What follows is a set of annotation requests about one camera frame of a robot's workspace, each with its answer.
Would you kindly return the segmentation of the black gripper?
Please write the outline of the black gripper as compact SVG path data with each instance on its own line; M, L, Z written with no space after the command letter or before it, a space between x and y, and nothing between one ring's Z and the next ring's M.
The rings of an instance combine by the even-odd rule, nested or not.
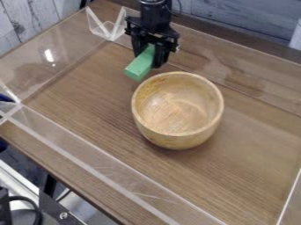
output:
M152 68L158 69L176 51L179 33L171 29L171 3L140 3L140 15L126 17L124 32L131 36L134 55L154 46Z

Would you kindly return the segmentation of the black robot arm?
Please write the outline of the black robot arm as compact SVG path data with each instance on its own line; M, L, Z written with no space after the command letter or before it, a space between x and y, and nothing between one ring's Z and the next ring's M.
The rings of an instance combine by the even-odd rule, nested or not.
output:
M124 32L131 36L134 55L154 47L150 65L159 68L179 47L179 33L171 28L171 0L139 0L140 15L126 17Z

